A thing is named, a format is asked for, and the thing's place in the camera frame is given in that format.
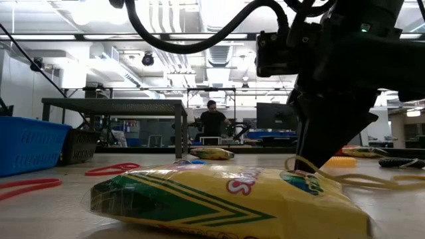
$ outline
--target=black shirt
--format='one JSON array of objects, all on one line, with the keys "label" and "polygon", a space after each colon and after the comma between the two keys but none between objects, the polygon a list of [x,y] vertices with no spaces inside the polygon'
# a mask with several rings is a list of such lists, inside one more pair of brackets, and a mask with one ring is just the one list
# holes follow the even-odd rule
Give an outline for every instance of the black shirt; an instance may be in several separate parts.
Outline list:
[{"label": "black shirt", "polygon": [[201,114],[201,121],[204,123],[204,134],[209,137],[221,136],[221,122],[226,119],[220,112],[204,112]]}]

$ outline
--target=blue plastic crate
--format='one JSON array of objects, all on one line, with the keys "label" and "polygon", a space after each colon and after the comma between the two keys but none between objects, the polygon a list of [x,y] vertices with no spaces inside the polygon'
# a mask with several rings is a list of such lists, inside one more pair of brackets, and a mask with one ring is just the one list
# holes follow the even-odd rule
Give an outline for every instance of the blue plastic crate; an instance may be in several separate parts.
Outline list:
[{"label": "blue plastic crate", "polygon": [[71,127],[0,117],[0,177],[54,167]]}]

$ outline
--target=person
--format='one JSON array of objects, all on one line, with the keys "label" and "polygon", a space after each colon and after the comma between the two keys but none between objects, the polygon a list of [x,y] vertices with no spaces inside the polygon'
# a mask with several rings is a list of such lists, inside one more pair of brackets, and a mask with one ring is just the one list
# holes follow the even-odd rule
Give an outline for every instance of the person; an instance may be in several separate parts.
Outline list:
[{"label": "person", "polygon": [[229,125],[230,121],[223,113],[217,111],[217,105],[214,100],[207,103],[208,111],[201,114],[201,121],[204,124],[204,136],[221,137],[221,123]]}]

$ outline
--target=red rubber band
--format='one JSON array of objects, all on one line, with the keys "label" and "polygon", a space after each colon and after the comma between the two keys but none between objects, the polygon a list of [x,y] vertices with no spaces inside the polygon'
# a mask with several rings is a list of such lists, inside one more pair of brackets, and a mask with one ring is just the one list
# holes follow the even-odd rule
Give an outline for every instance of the red rubber band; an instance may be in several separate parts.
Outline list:
[{"label": "red rubber band", "polygon": [[[91,169],[91,170],[86,172],[86,176],[117,175],[117,174],[125,173],[129,170],[132,170],[132,169],[137,169],[139,167],[141,167],[141,166],[138,165],[137,163],[120,163],[120,164],[117,164],[117,165],[100,167],[100,168],[97,168],[97,169]],[[101,171],[106,170],[106,169],[119,169],[119,170],[101,172]]]},{"label": "red rubber band", "polygon": [[33,184],[37,184],[37,185],[0,194],[0,201],[11,198],[16,195],[23,194],[23,193],[56,187],[61,185],[62,181],[60,179],[35,179],[35,180],[16,181],[16,182],[10,182],[10,183],[0,183],[0,189],[7,189],[11,187],[33,185]]}]

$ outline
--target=black basket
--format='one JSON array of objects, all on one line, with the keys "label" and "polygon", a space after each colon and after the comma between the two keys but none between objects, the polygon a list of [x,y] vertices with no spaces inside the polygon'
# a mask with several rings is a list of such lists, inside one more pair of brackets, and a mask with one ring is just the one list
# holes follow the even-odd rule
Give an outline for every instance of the black basket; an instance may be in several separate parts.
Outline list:
[{"label": "black basket", "polygon": [[58,165],[83,163],[93,158],[100,133],[71,129],[66,135]]}]

